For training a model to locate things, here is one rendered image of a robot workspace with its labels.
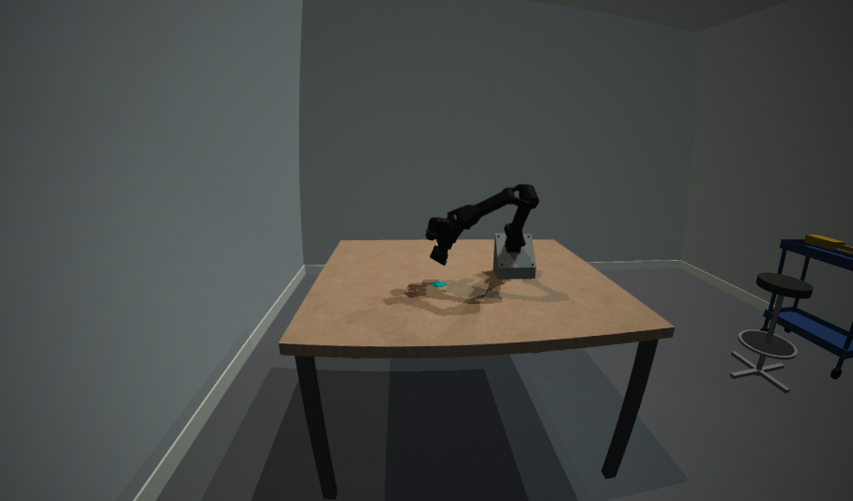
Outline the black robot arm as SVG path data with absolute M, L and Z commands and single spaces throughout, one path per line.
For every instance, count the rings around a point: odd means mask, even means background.
M 514 192 L 519 190 L 519 198 L 515 197 Z M 513 217 L 513 222 L 506 224 L 504 231 L 506 234 L 505 248 L 507 252 L 521 252 L 521 247 L 526 244 L 523 236 L 523 228 L 526 223 L 526 218 L 531 209 L 536 208 L 539 204 L 538 196 L 533 185 L 518 184 L 513 188 L 504 188 L 498 194 L 476 204 L 467 205 L 456 208 L 448 212 L 448 217 L 430 218 L 426 237 L 428 240 L 437 239 L 440 243 L 442 235 L 448 234 L 452 238 L 457 238 L 464 229 L 470 229 L 471 226 L 478 222 L 480 217 L 484 217 L 498 208 L 514 204 L 518 208 Z M 456 215 L 457 219 L 454 218 Z

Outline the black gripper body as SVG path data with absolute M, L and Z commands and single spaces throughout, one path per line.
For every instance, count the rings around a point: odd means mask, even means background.
M 441 265 L 445 264 L 448 259 L 448 249 L 451 249 L 457 238 L 452 238 L 448 234 L 443 234 L 440 243 L 437 242 L 439 244 L 438 248 L 433 249 L 430 257 Z

